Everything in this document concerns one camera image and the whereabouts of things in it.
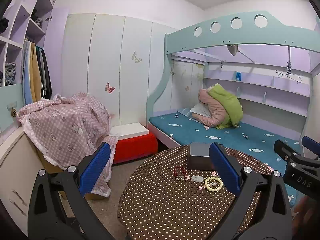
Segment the person's right hand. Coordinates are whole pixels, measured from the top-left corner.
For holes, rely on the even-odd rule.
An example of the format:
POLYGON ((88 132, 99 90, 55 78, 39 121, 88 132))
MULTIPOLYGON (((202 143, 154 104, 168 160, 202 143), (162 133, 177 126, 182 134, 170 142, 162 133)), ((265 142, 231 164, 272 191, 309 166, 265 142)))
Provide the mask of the person's right hand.
POLYGON ((314 213, 314 207, 312 205, 313 199, 304 196, 300 199, 299 203, 294 207, 293 214, 295 215, 292 219, 292 234, 296 235, 298 230, 302 226, 306 225, 311 216, 314 213))

